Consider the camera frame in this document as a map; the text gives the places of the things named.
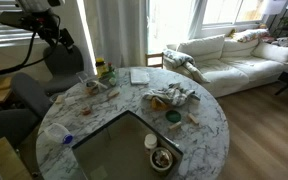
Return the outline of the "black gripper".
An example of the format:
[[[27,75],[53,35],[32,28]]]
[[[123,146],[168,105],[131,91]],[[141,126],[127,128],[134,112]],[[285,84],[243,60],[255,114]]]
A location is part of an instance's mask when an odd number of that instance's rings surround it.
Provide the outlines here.
[[[59,41],[65,47],[68,53],[73,52],[74,40],[66,28],[63,28],[60,30],[52,30],[49,33],[49,38],[47,40],[47,43],[51,47],[54,47],[56,44],[56,41]]]

